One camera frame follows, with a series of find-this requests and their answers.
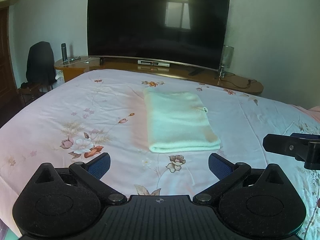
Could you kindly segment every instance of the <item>bed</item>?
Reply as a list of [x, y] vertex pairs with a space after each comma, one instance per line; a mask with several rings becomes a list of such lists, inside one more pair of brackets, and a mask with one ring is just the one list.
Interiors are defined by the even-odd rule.
[[[102, 152], [111, 168], [102, 181], [124, 193], [182, 195], [192, 198], [218, 179], [208, 168], [211, 151], [156, 154], [148, 150], [143, 89], [189, 91], [208, 109], [213, 132], [221, 140], [216, 151], [229, 161], [253, 168], [277, 163], [300, 194], [307, 217], [302, 239], [320, 238], [319, 171], [303, 168], [292, 157], [264, 151], [268, 133], [319, 134], [320, 124], [281, 102], [206, 84], [121, 70], [95, 70], [37, 99], [0, 129], [0, 219], [21, 236], [12, 206], [41, 163], [68, 167], [88, 162]], [[169, 165], [172, 159], [182, 163]]]

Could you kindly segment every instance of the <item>folded towel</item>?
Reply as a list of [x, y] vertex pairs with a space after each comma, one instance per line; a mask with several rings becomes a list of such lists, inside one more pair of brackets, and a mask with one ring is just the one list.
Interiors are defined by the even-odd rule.
[[143, 91], [149, 150], [156, 153], [219, 150], [207, 108], [196, 94]]

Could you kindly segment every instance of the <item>television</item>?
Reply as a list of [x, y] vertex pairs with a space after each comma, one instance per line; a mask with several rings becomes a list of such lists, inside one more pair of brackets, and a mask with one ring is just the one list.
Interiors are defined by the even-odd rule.
[[229, 0], [88, 0], [89, 57], [218, 70]]

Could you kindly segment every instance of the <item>wooden door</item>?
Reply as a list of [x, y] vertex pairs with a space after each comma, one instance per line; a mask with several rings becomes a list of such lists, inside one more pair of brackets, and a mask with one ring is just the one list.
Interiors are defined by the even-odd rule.
[[0, 107], [17, 95], [8, 41], [9, 8], [0, 9]]

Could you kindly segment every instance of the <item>black thermos bottle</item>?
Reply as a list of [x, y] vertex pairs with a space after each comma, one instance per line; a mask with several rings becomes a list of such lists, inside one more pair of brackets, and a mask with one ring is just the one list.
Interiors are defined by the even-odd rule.
[[67, 56], [67, 46], [65, 43], [61, 44], [61, 52], [62, 52], [62, 62], [65, 62], [68, 60]]

